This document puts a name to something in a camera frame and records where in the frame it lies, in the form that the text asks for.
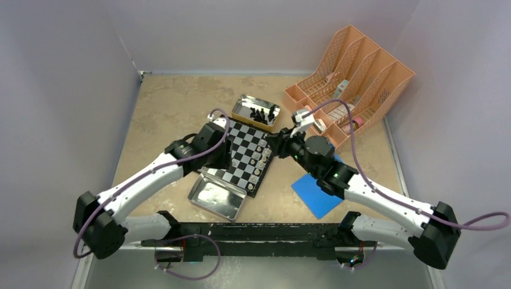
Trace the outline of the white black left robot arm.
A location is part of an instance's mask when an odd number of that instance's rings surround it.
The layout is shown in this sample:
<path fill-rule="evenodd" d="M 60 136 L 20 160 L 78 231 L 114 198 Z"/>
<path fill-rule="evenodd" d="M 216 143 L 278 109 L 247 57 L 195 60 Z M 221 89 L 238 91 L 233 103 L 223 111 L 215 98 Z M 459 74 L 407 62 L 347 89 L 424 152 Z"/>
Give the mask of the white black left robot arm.
<path fill-rule="evenodd" d="M 102 193 L 87 191 L 76 202 L 72 223 L 78 234 L 73 255 L 80 242 L 98 259 L 114 254 L 130 233 L 126 220 L 130 213 L 165 186 L 203 167 L 226 169 L 231 164 L 231 142 L 227 138 L 230 121 L 219 118 L 206 123 L 196 134 L 173 141 L 144 169 Z"/>

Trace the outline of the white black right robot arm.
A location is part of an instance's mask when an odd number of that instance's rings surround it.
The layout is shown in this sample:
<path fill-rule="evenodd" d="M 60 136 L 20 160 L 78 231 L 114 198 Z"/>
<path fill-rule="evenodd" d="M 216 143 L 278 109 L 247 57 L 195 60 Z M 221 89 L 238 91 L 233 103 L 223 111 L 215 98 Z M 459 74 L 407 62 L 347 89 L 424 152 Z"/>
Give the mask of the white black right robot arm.
<path fill-rule="evenodd" d="M 358 240 L 377 241 L 413 252 L 426 265 L 444 270 L 460 238 L 460 229 L 452 206 L 413 200 L 374 181 L 366 181 L 357 169 L 336 159 L 335 148 L 319 135 L 306 138 L 284 128 L 265 138 L 279 158 L 291 157 L 326 194 L 368 207 L 385 216 L 372 219 L 362 214 L 348 214 L 338 229 L 342 243 Z"/>

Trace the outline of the black white chess board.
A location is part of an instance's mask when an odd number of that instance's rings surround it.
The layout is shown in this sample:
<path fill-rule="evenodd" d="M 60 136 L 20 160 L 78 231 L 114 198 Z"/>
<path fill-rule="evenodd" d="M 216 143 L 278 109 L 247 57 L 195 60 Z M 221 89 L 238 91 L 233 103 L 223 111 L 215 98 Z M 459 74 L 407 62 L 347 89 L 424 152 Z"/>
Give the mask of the black white chess board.
<path fill-rule="evenodd" d="M 211 174 L 223 181 L 229 182 L 232 185 L 244 189 L 248 196 L 255 197 L 274 158 L 272 151 L 270 155 L 265 154 L 265 150 L 270 149 L 267 142 L 265 146 L 260 144 L 261 140 L 265 140 L 267 134 L 266 131 L 230 118 L 228 135 L 232 141 L 232 163 L 230 168 L 202 168 L 200 172 Z M 258 146 L 262 148 L 261 152 L 257 152 Z M 253 157 L 255 152 L 260 154 L 258 159 Z M 261 161 L 263 155 L 266 155 L 268 159 L 264 167 L 259 167 L 259 161 Z M 252 159 L 255 160 L 255 164 L 250 164 Z M 259 169 L 260 174 L 255 175 L 254 169 Z M 258 177 L 258 180 L 253 181 L 253 176 Z M 249 183 L 254 186 L 252 190 L 248 189 Z"/>

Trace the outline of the black chess pieces pile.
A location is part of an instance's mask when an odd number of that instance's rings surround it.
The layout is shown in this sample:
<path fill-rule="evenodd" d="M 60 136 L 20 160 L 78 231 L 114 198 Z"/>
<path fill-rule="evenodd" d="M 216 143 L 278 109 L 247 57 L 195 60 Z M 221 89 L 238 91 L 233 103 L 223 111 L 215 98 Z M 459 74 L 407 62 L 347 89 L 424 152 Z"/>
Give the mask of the black chess pieces pile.
<path fill-rule="evenodd" d="M 275 115 L 276 105 L 273 105 L 269 108 L 268 112 L 266 112 L 263 108 L 256 109 L 250 108 L 250 118 L 256 122 L 268 125 L 276 120 L 277 116 Z"/>

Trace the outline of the yellow metal tin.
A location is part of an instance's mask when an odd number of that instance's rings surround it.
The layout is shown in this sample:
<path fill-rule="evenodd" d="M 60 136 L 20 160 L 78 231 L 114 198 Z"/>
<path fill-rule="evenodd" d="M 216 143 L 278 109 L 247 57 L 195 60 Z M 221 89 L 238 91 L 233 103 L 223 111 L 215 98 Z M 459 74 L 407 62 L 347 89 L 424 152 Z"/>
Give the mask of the yellow metal tin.
<path fill-rule="evenodd" d="M 264 99 L 240 95 L 231 117 L 266 132 L 273 132 L 281 107 Z"/>

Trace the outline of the silver lilac metal tin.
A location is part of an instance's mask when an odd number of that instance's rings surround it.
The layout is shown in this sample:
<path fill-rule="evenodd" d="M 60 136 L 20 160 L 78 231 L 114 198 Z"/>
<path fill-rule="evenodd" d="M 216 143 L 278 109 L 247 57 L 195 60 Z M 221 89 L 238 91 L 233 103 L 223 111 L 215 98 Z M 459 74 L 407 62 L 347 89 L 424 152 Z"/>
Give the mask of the silver lilac metal tin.
<path fill-rule="evenodd" d="M 201 173 L 187 198 L 196 207 L 234 223 L 246 197 L 244 189 L 211 174 Z"/>

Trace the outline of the blue mat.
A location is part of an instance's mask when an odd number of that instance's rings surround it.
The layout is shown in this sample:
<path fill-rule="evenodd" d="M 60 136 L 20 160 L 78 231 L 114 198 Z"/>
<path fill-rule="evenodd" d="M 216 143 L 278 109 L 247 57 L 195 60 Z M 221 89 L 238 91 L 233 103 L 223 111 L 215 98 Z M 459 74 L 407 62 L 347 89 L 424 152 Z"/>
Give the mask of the blue mat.
<path fill-rule="evenodd" d="M 311 175 L 303 175 L 291 188 L 318 220 L 343 202 L 341 198 L 323 192 Z"/>

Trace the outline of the pink desk file organizer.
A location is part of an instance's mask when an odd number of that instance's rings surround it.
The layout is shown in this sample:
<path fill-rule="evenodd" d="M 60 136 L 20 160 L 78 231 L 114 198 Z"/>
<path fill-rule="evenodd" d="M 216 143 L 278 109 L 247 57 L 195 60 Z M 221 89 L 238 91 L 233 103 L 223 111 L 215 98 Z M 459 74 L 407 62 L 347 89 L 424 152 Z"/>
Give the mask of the pink desk file organizer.
<path fill-rule="evenodd" d="M 349 143 L 349 119 L 342 100 L 359 123 L 355 135 L 381 122 L 415 73 L 352 25 L 333 36 L 318 68 L 285 89 L 283 104 L 289 111 L 318 108 L 315 119 L 324 128 L 312 135 L 327 137 L 335 148 Z"/>

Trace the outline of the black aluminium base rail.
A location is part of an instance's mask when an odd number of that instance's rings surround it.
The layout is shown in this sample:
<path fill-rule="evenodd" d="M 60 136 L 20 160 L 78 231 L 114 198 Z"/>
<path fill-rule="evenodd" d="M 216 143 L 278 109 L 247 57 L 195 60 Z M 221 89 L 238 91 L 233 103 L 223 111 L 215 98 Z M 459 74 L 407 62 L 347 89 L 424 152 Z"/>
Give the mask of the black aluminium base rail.
<path fill-rule="evenodd" d="M 350 211 L 339 223 L 196 223 L 178 222 L 168 212 L 129 217 L 117 223 L 101 216 L 92 223 L 74 223 L 80 241 L 99 259 L 123 244 L 146 247 L 180 246 L 185 261 L 205 256 L 310 257 L 337 261 L 346 270 L 362 269 L 369 261 L 364 248 L 378 244 L 400 247 L 427 266 L 444 269 L 450 250 L 436 228 L 414 236 L 394 222 Z"/>

